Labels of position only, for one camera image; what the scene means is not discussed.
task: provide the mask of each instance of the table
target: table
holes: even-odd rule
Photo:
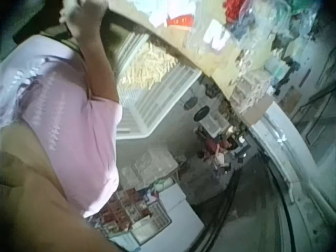
[[[223,0],[203,1],[203,8],[207,15],[225,23],[225,14],[223,10]],[[145,27],[153,34],[166,41],[176,48],[182,55],[189,59],[193,64],[199,67],[204,74],[212,77],[217,83],[224,96],[229,99],[235,89],[234,80],[237,78],[239,69],[236,67],[235,60],[241,52],[241,49],[235,44],[230,44],[221,55],[215,55],[212,52],[199,54],[196,51],[188,50],[183,47],[183,41],[187,31],[178,30],[171,27],[154,26],[149,22],[148,16],[135,9],[132,3],[127,0],[109,0],[109,9],[118,13],[133,22]],[[274,38],[270,38],[268,43],[259,48],[254,53],[251,70],[260,68],[270,55],[271,44]]]

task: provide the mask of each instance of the white crate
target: white crate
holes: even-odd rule
[[[148,35],[143,34],[131,34],[127,38],[117,56],[119,78],[147,39]],[[120,89],[124,108],[117,127],[117,140],[148,137],[201,73],[199,69],[177,64],[151,90]]]

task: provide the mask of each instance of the hand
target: hand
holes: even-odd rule
[[[99,37],[101,20],[108,7],[107,0],[63,0],[60,23],[66,22],[77,42]]]

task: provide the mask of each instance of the clear plastic bag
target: clear plastic bag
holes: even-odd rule
[[[261,47],[271,33],[288,33],[290,17],[284,0],[246,0],[231,32],[242,49]]]
[[[229,30],[211,18],[202,8],[202,1],[198,1],[194,26],[184,40],[184,47],[199,54],[213,52],[220,55],[231,42],[232,35]]]
[[[319,9],[320,9],[320,3],[317,2],[300,14],[300,26],[299,26],[300,36],[303,37],[308,33],[310,33],[311,27],[314,24]]]

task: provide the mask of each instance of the khaki pants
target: khaki pants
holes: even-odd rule
[[[0,139],[2,245],[27,252],[119,251],[67,202],[45,151],[25,123],[1,129]]]

